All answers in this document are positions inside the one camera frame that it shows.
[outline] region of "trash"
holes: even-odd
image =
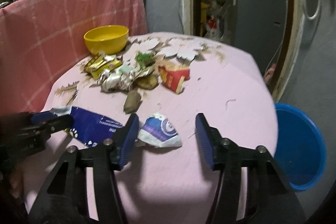
[[[98,78],[97,84],[100,85],[101,90],[106,93],[112,90],[130,91],[137,78],[147,76],[153,71],[154,66],[137,71],[129,64],[124,63],[115,69],[114,72],[104,69]]]
[[[167,59],[172,59],[177,56],[178,50],[172,47],[166,47],[158,52],[160,55],[164,55]]]
[[[175,92],[180,94],[183,90],[183,82],[185,80],[184,71],[168,71],[165,67],[159,67],[162,84]]]
[[[195,56],[196,61],[206,61],[204,55],[202,54],[202,51],[197,51],[197,55]]]
[[[141,95],[136,90],[131,90],[128,93],[124,104],[125,113],[128,114],[136,111],[140,102],[141,102]]]
[[[164,47],[167,47],[164,42],[159,42],[154,48],[152,48],[152,51],[157,54],[160,50],[162,50]]]
[[[178,60],[178,62],[180,62],[182,65],[185,65],[185,66],[190,66],[194,58],[195,56],[192,59],[183,58],[182,56],[176,56],[176,59]]]
[[[68,99],[66,105],[71,105],[78,95],[78,84],[79,81],[68,84],[67,86],[61,86],[55,91],[55,95],[63,96],[65,94],[71,94],[71,97]]]
[[[110,72],[104,69],[100,74],[97,83],[103,92],[111,92],[112,90],[130,91],[133,88],[135,80],[135,71],[129,73]]]
[[[137,61],[138,65],[140,66],[140,70],[143,70],[146,67],[149,67],[152,64],[154,64],[155,59],[153,57],[154,57],[153,53],[138,52],[135,56],[135,60]]]
[[[104,69],[112,71],[122,64],[116,55],[105,55],[104,52],[99,52],[84,66],[84,70],[90,73],[94,79],[98,79]]]
[[[230,99],[230,100],[227,100],[226,103],[225,103],[225,110],[227,110],[227,103],[228,102],[235,102],[237,101],[237,99]]]
[[[181,138],[174,126],[160,113],[150,116],[140,129],[138,139],[155,147],[180,147]]]
[[[159,84],[158,77],[153,74],[137,78],[135,82],[139,88],[144,90],[152,90]]]
[[[65,131],[90,147],[111,138],[118,128],[123,127],[121,123],[109,117],[79,107],[53,108],[50,112],[57,116],[71,115],[74,119],[73,126]]]
[[[176,65],[172,61],[162,59],[162,56],[158,56],[155,62],[155,74],[160,75],[159,67],[165,67],[169,71],[184,71],[184,77],[186,80],[190,77],[190,69],[186,65]]]
[[[100,86],[100,85],[98,85],[98,84],[92,84],[92,85],[89,86],[89,89],[90,89],[90,88],[96,88],[96,87],[98,87],[98,86]]]

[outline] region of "blue plastic basin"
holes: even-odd
[[[301,110],[275,104],[278,144],[274,159],[296,191],[313,187],[326,167],[326,147],[319,129]]]

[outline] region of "yellow bowl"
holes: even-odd
[[[120,25],[97,27],[84,35],[85,45],[93,55],[100,51],[117,54],[126,46],[128,32],[127,27]]]

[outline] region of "table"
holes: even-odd
[[[153,33],[137,37],[188,36],[173,33]],[[129,223],[205,223],[219,172],[212,172],[204,163],[197,146],[195,116],[203,112],[210,126],[218,128],[223,137],[238,145],[255,148],[264,145],[274,155],[278,125],[271,95],[251,55],[234,47],[200,37],[189,37],[182,43],[206,43],[211,53],[206,61],[193,61],[190,80],[183,93],[176,95],[162,85],[142,92],[143,102],[137,111],[140,122],[154,112],[165,115],[181,136],[183,146],[178,149],[136,147],[130,163],[116,172],[118,188]],[[145,44],[137,45],[141,49]],[[86,108],[125,124],[123,112],[126,95],[104,94],[100,88],[89,88],[92,81],[80,73],[80,63],[66,72],[54,84],[44,110],[64,105],[67,95],[57,96],[55,90],[68,83],[80,81],[73,105]],[[24,164],[27,208],[30,209],[39,188],[66,147],[85,148],[78,140],[64,132],[52,135],[47,149],[28,158]],[[88,170],[88,200],[92,218],[96,218],[92,184],[92,170]],[[238,219],[244,216],[247,176],[242,172],[241,199]]]

